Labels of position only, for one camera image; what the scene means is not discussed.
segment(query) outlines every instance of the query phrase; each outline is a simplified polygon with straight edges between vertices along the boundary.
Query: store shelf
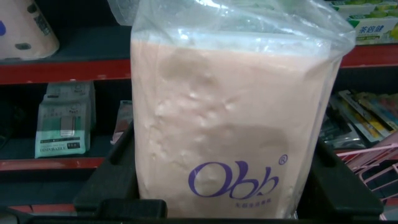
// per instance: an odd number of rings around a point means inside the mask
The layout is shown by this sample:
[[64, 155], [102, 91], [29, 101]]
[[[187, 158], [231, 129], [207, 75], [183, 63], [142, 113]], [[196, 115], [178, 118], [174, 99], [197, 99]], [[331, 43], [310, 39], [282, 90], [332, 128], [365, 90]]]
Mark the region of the store shelf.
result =
[[[67, 28], [56, 31], [60, 50], [33, 61], [0, 62], [0, 84], [129, 79], [130, 33], [126, 26]], [[398, 45], [358, 46], [342, 68], [398, 65]]]
[[0, 149], [0, 171], [97, 168], [112, 148], [110, 140], [111, 136], [93, 138], [84, 155], [34, 159], [35, 139], [11, 139]]
[[346, 55], [342, 68], [398, 66], [398, 45], [357, 46]]

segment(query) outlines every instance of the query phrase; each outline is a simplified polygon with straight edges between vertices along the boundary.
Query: purple logo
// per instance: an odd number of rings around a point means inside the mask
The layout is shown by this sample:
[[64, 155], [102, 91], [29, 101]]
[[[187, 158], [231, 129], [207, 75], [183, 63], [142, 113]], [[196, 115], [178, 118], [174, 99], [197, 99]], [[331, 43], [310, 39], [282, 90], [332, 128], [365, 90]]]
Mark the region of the purple logo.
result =
[[[217, 197], [217, 196], [221, 196], [225, 193], [229, 193], [229, 197], [233, 198], [233, 199], [238, 199], [238, 200], [244, 200], [244, 199], [248, 199], [251, 198], [255, 195], [257, 196], [261, 196], [261, 195], [265, 195], [270, 193], [271, 191], [273, 191], [276, 186], [278, 185], [279, 182], [279, 177], [271, 177], [271, 167], [266, 167], [266, 173], [264, 175], [264, 179], [262, 180], [261, 184], [258, 180], [256, 179], [245, 179], [246, 174], [248, 173], [249, 170], [249, 166], [247, 164], [247, 162], [244, 161], [235, 161], [235, 163], [238, 165], [239, 167], [239, 175], [238, 178], [236, 179], [235, 183], [232, 184], [232, 179], [233, 179], [233, 173], [232, 173], [232, 169], [221, 162], [207, 162], [204, 163], [202, 165], [199, 165], [198, 167], [194, 168], [191, 173], [189, 174], [188, 177], [188, 184], [189, 187], [191, 188], [191, 191], [196, 194], [197, 196], [200, 197]], [[215, 193], [211, 194], [211, 195], [202, 195], [199, 194], [198, 191], [195, 188], [195, 179], [197, 177], [197, 175], [199, 174], [199, 172], [206, 166], [208, 165], [219, 165], [221, 166], [224, 171], [225, 171], [225, 181], [224, 181], [224, 185]], [[268, 190], [267, 192], [261, 192], [260, 190], [263, 188], [263, 186], [265, 186], [266, 184], [268, 184], [269, 182], [272, 181], [272, 188], [270, 190]], [[239, 184], [246, 184], [246, 183], [250, 183], [253, 185], [252, 190], [250, 191], [250, 193], [248, 193], [246, 196], [244, 197], [235, 197], [233, 195], [234, 189], [236, 186], [238, 186]]]
[[0, 36], [6, 34], [6, 26], [0, 21]]

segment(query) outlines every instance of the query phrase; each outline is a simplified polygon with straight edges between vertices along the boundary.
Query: plastic wrap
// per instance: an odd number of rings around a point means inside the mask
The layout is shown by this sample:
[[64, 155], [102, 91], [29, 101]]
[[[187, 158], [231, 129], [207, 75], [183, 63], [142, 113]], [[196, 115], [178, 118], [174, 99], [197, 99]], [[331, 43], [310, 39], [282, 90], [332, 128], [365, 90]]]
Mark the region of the plastic wrap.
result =
[[323, 1], [145, 0], [131, 36], [141, 198], [170, 217], [286, 218], [353, 28]]

